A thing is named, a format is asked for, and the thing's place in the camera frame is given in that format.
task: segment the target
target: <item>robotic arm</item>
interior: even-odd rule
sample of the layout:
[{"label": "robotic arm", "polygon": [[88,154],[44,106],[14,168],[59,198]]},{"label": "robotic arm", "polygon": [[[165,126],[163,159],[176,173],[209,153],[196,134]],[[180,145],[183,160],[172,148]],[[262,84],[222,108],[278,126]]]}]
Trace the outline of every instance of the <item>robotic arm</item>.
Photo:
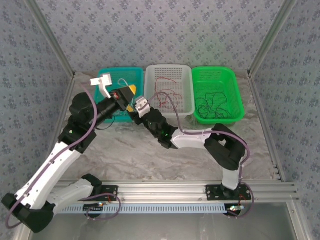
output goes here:
[{"label": "robotic arm", "polygon": [[[99,85],[100,91],[102,90],[102,94],[106,97],[96,105],[95,128],[106,119],[111,119],[116,111],[127,110],[132,120],[138,125],[143,124],[155,138],[158,138],[158,142],[163,147],[167,149],[188,147],[207,150],[223,167],[223,188],[232,192],[238,187],[239,163],[245,154],[245,148],[239,141],[232,137],[211,133],[185,134],[177,127],[169,125],[160,111],[150,107],[144,97],[137,99],[135,110],[131,108],[129,104],[136,94],[134,85],[108,92],[106,86],[110,85],[110,81],[109,74],[91,80],[92,85]],[[70,204],[98,195],[102,191],[102,182],[87,174],[59,192],[52,192],[66,170],[86,151],[97,136],[95,131],[92,131],[82,142],[64,151],[52,161],[57,153],[82,138],[93,124],[94,108],[86,93],[75,96],[69,110],[71,117],[67,126],[63,129],[58,142],[44,164],[16,194],[7,193],[2,199],[2,203],[9,211],[34,233],[46,228],[53,217]],[[217,124],[213,130],[235,135],[222,124]],[[28,192],[27,190],[32,184],[34,185]]]},{"label": "robotic arm", "polygon": [[[93,79],[91,84],[103,85],[102,88],[106,92],[106,86],[110,84],[104,81],[105,78],[110,78],[110,75],[104,75],[98,81]],[[97,120],[94,128],[106,119],[111,119],[116,111],[125,111],[135,94],[134,85],[104,94],[106,98],[96,105]],[[71,117],[68,119],[67,126],[58,137],[58,142],[44,164],[16,194],[7,193],[2,199],[5,207],[10,211],[13,209],[12,214],[34,233],[42,231],[53,217],[68,205],[101,193],[102,182],[90,174],[59,192],[52,192],[66,170],[86,151],[97,136],[93,130],[83,141],[64,151],[52,161],[57,153],[76,143],[92,126],[94,108],[85,92],[74,97],[69,110]],[[27,191],[31,184],[34,184],[32,189]]]},{"label": "robotic arm", "polygon": [[222,167],[222,186],[226,188],[225,194],[228,190],[234,191],[238,187],[240,161],[246,152],[244,145],[227,135],[205,133],[212,130],[237,136],[226,126],[216,124],[212,129],[188,130],[188,133],[203,132],[203,134],[185,134],[178,127],[169,125],[161,112],[150,107],[143,96],[136,99],[135,110],[129,112],[131,119],[138,125],[143,124],[166,149],[197,148],[207,150]]}]

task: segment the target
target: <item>white basket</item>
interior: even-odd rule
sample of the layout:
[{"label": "white basket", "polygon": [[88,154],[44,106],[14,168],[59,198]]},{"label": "white basket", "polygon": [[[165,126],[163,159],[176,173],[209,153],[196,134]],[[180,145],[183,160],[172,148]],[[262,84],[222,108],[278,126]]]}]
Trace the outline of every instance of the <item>white basket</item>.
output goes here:
[{"label": "white basket", "polygon": [[[192,72],[185,65],[151,65],[146,68],[144,97],[150,99],[156,92],[165,92],[175,103],[179,117],[191,115],[195,111]],[[166,118],[175,118],[172,104],[164,94],[159,94],[150,103]]]}]

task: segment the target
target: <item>wall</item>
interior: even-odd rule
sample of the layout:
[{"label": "wall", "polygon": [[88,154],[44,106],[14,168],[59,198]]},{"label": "wall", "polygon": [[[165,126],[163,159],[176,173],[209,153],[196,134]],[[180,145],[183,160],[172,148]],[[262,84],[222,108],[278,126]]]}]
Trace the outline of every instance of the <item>wall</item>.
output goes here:
[{"label": "wall", "polygon": [[320,2],[298,0],[254,79],[288,181],[320,239]]},{"label": "wall", "polygon": [[283,0],[37,0],[72,68],[246,70]]},{"label": "wall", "polygon": [[[0,199],[45,161],[69,78],[22,0],[0,1]],[[0,239],[10,239],[0,204]]]}]

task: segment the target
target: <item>marble surface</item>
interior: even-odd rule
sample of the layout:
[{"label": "marble surface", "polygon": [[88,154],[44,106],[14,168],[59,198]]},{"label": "marble surface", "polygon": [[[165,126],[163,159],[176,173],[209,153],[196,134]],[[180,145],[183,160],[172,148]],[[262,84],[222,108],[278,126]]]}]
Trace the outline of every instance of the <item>marble surface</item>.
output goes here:
[{"label": "marble surface", "polygon": [[[76,73],[72,99],[83,92],[80,83],[94,93],[94,88],[89,86],[90,78],[81,72]],[[228,127],[242,137],[251,150],[251,158],[243,169],[243,178],[276,179],[248,80],[237,80],[245,117]],[[169,119],[168,123],[176,126],[177,120]],[[198,124],[193,116],[182,119],[181,123],[184,129],[213,127]],[[114,123],[108,130],[97,130],[96,133],[94,142],[62,179],[79,179],[90,173],[101,180],[222,180],[220,166],[207,151],[195,148],[165,149],[142,125]]]}]

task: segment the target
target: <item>yellow object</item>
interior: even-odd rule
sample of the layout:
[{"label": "yellow object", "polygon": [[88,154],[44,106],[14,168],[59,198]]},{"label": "yellow object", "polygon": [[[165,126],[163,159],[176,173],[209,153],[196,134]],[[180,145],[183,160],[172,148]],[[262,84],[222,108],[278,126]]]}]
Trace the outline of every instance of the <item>yellow object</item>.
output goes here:
[{"label": "yellow object", "polygon": [[130,105],[128,105],[127,107],[126,107],[126,110],[128,111],[128,112],[134,112],[135,110],[132,108],[132,106],[130,106]]},{"label": "yellow object", "polygon": [[133,92],[133,94],[136,95],[137,87],[136,87],[135,85],[130,85],[129,88],[131,89],[131,91]]}]

